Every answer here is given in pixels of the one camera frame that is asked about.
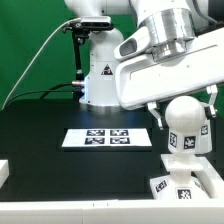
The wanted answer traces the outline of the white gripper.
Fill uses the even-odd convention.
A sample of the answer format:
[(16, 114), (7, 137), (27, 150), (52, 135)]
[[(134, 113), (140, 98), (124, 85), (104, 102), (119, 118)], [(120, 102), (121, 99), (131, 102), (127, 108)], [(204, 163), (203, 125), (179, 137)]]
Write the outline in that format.
[(187, 43), (185, 54), (155, 62), (143, 54), (122, 62), (115, 72), (119, 104), (133, 110), (147, 104), (163, 130), (163, 120), (155, 102), (206, 88), (210, 96), (206, 117), (214, 119), (218, 94), (216, 84), (224, 83), (224, 28), (200, 35)]

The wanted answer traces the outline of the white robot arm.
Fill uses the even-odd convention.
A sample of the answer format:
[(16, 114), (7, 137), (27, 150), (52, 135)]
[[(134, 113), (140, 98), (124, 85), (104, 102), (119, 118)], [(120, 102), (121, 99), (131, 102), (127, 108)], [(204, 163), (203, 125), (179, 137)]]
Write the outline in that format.
[(224, 24), (208, 0), (64, 0), (88, 38), (90, 72), (79, 99), (95, 111), (157, 104), (224, 83)]

